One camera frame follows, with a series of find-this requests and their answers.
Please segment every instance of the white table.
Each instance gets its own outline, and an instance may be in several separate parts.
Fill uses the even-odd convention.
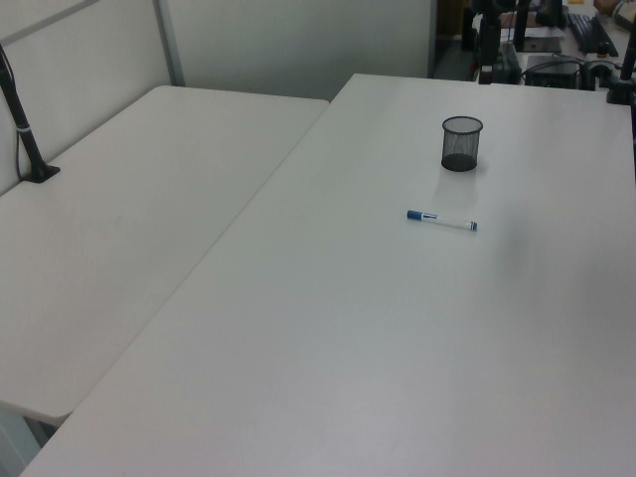
[[[631,147],[599,94],[354,76],[24,476],[634,475]]]
[[[159,87],[0,198],[0,405],[59,424],[326,101]]]

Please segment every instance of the pen holder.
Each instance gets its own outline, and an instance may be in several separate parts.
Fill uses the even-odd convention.
[[[484,124],[474,117],[453,116],[442,122],[441,127],[444,129],[441,165],[455,172],[477,167],[479,133]]]

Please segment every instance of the computer monitor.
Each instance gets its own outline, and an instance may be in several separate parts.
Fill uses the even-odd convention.
[[[538,23],[546,27],[565,28],[563,15],[563,0],[544,0],[544,8],[541,9]]]

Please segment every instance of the white wall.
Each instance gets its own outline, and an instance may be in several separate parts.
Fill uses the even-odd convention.
[[[170,82],[152,0],[100,0],[5,52],[46,161]],[[14,148],[15,126],[1,97],[0,194],[17,182]]]
[[[426,77],[434,47],[434,0],[161,1],[187,86],[331,100],[353,73]]]

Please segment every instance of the black stand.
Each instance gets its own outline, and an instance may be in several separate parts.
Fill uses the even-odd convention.
[[[483,2],[484,16],[479,26],[479,83],[493,82],[493,68],[499,56],[501,22],[492,0]]]
[[[2,87],[2,92],[4,93],[4,97],[7,100],[7,105],[9,106],[9,110],[11,111],[13,120],[16,123],[18,134],[20,134],[20,138],[22,139],[24,148],[27,151],[29,160],[31,161],[31,174],[24,177],[23,179],[25,181],[41,184],[50,177],[55,176],[58,172],[60,172],[60,168],[50,166],[46,162],[44,162],[44,159],[42,159],[42,155],[40,154],[40,150],[38,149],[38,144],[36,143],[35,137],[33,137],[31,126],[29,125],[27,116],[24,112],[24,109],[22,108],[22,103],[20,102],[20,98],[18,97],[18,91],[16,90],[14,79],[12,78],[12,75],[10,73],[9,62],[1,46],[0,86]]]

